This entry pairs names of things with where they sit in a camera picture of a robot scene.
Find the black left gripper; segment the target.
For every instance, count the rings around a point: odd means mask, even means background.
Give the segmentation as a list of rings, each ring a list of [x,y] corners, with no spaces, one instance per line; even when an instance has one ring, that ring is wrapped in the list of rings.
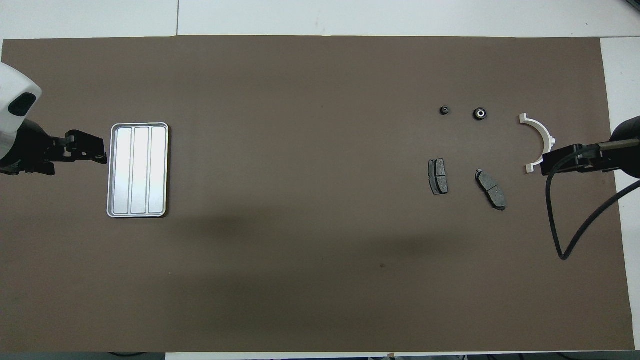
[[[54,176],[55,165],[65,151],[72,152],[70,162],[90,161],[108,164],[105,141],[80,130],[69,130],[65,137],[48,135],[34,121],[25,119],[7,154],[1,158],[0,172],[9,176],[20,173]]]

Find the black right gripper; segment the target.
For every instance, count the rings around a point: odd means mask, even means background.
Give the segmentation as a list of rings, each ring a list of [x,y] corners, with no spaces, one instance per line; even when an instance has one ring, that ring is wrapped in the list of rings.
[[[636,116],[618,125],[608,141],[594,145],[573,144],[565,146],[563,153],[549,152],[542,155],[541,175],[589,173],[592,159],[596,171],[608,173],[621,170],[626,175],[638,179],[640,177],[640,117]],[[562,159],[569,158],[562,166]]]

